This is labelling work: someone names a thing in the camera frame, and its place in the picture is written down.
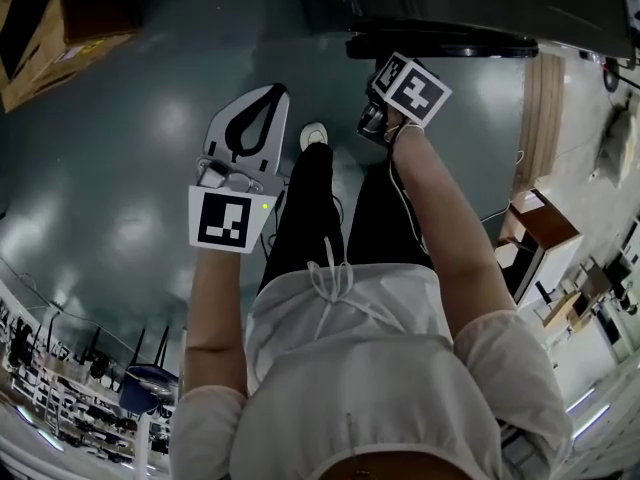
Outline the person's left forearm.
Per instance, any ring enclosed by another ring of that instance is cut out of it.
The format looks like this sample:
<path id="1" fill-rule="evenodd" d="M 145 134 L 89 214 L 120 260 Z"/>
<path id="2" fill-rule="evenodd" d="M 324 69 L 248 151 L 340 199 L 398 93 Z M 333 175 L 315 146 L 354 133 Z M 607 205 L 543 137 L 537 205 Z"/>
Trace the person's left forearm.
<path id="1" fill-rule="evenodd" d="M 187 315 L 184 390 L 223 386 L 247 394 L 240 291 L 241 257 L 201 249 Z"/>

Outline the cluttered white shelf rack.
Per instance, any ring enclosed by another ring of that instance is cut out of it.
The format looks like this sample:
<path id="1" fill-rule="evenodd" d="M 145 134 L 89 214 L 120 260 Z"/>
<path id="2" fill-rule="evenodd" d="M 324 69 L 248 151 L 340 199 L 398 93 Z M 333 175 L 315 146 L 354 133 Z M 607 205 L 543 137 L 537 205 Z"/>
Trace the cluttered white shelf rack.
<path id="1" fill-rule="evenodd" d="M 25 307 L 0 283 L 0 418 L 5 445 L 48 474 L 167 480 L 175 404 L 141 415 L 119 407 L 126 370 L 166 370 L 167 341 L 143 352 L 106 327 L 55 302 Z"/>

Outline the person's right forearm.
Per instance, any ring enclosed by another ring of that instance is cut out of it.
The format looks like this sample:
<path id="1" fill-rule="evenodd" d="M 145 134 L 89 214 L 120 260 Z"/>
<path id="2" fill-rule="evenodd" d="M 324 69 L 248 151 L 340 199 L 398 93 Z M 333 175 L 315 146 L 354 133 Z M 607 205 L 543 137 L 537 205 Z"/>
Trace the person's right forearm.
<path id="1" fill-rule="evenodd" d="M 385 138 L 439 278 L 451 335 L 480 317 L 513 310 L 489 237 L 424 130 L 390 108 Z"/>

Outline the person's white shoe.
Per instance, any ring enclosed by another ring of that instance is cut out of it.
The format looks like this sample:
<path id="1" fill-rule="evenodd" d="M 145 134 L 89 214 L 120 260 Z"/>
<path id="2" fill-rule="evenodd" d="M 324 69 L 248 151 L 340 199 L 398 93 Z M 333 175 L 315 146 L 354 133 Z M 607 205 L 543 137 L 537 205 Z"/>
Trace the person's white shoe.
<path id="1" fill-rule="evenodd" d="M 300 132 L 299 143 L 302 151 L 312 144 L 328 144 L 328 132 L 321 122 L 312 122 L 304 126 Z"/>

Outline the person's black trousers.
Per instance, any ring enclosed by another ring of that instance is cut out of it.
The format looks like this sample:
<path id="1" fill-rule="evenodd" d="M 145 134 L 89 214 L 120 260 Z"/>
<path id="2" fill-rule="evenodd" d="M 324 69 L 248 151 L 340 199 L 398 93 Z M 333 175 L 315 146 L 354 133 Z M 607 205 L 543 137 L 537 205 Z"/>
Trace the person's black trousers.
<path id="1" fill-rule="evenodd" d="M 326 247 L 338 264 L 356 267 L 358 280 L 372 277 L 391 300 L 413 306 L 438 299 L 432 261 L 419 245 L 416 214 L 399 193 L 403 187 L 389 159 L 369 169 L 358 194 L 348 239 L 334 203 L 333 151 L 312 144 L 299 156 L 259 296 L 277 278 L 301 272 L 313 261 L 327 267 Z"/>

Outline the brown and white cabinet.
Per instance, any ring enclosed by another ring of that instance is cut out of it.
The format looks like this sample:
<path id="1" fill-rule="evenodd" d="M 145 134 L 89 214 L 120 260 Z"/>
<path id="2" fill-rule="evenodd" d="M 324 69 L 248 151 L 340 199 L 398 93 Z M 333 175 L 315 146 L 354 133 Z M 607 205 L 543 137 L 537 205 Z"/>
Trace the brown and white cabinet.
<path id="1" fill-rule="evenodd" d="M 495 256 L 517 307 L 551 301 L 582 240 L 582 233 L 538 189 L 511 201 Z"/>

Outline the blue chair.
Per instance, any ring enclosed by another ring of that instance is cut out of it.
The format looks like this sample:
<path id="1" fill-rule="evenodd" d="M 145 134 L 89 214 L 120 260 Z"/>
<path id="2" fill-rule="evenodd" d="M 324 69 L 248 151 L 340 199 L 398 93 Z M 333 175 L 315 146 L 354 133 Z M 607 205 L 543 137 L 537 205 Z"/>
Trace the blue chair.
<path id="1" fill-rule="evenodd" d="M 129 367 L 119 393 L 119 407 L 141 415 L 155 411 L 159 405 L 173 405 L 178 393 L 179 379 L 156 365 Z"/>

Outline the wooden slatted pallet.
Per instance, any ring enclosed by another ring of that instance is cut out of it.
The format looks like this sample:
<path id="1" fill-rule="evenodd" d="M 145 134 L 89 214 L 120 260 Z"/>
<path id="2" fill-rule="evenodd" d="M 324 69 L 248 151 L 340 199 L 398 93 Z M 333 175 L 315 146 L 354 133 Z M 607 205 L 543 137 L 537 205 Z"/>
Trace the wooden slatted pallet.
<path id="1" fill-rule="evenodd" d="M 551 173 L 564 107 L 565 59 L 540 53 L 525 69 L 523 114 L 513 192 L 529 190 Z"/>

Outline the grey crumpled bag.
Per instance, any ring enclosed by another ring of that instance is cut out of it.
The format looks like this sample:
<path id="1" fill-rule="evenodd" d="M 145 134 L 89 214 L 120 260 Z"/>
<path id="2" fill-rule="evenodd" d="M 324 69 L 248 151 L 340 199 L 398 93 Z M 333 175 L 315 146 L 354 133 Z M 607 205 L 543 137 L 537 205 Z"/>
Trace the grey crumpled bag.
<path id="1" fill-rule="evenodd" d="M 639 145 L 636 114 L 628 109 L 620 111 L 606 132 L 598 156 L 599 168 L 616 189 L 631 174 Z"/>

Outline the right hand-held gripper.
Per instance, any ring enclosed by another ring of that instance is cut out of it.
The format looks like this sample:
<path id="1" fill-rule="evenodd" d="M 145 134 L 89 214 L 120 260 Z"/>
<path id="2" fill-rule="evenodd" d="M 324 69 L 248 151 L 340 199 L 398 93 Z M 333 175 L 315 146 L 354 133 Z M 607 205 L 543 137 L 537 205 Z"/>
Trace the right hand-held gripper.
<path id="1" fill-rule="evenodd" d="M 365 94 L 368 103 L 357 125 L 357 133 L 383 143 L 388 109 L 422 127 L 426 126 L 451 96 L 452 90 L 417 59 L 393 52 L 369 78 Z"/>

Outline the brown cardboard box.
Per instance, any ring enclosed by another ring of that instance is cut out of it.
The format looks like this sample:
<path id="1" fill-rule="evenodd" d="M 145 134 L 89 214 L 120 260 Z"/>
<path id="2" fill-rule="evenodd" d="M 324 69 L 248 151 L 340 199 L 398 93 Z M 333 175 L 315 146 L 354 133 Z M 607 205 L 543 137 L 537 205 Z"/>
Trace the brown cardboard box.
<path id="1" fill-rule="evenodd" d="M 126 42 L 136 0 L 0 0 L 0 104 L 9 113 Z"/>

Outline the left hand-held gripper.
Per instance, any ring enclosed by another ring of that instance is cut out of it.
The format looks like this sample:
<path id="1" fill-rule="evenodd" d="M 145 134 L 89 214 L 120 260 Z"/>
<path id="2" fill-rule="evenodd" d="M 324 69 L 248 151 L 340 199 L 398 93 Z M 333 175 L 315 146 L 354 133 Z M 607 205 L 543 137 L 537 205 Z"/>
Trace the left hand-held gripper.
<path id="1" fill-rule="evenodd" d="M 241 95 L 214 116 L 205 153 L 245 158 L 260 171 L 207 156 L 197 160 L 197 182 L 188 193 L 191 246 L 252 253 L 284 195 L 284 179 L 273 174 L 280 162 L 289 106 L 286 87 L 275 83 Z"/>

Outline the person's white top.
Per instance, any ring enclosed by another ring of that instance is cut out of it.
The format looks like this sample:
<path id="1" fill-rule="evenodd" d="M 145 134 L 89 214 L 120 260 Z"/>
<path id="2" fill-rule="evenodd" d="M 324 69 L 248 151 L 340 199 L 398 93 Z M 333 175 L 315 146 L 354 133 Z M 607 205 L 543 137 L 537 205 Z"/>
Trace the person's white top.
<path id="1" fill-rule="evenodd" d="M 546 479 L 572 444 L 550 361 L 512 309 L 451 335 L 422 266 L 319 267 L 257 296 L 248 391 L 202 387 L 172 416 L 172 480 L 317 479 L 358 454 L 417 452 L 473 480 Z"/>

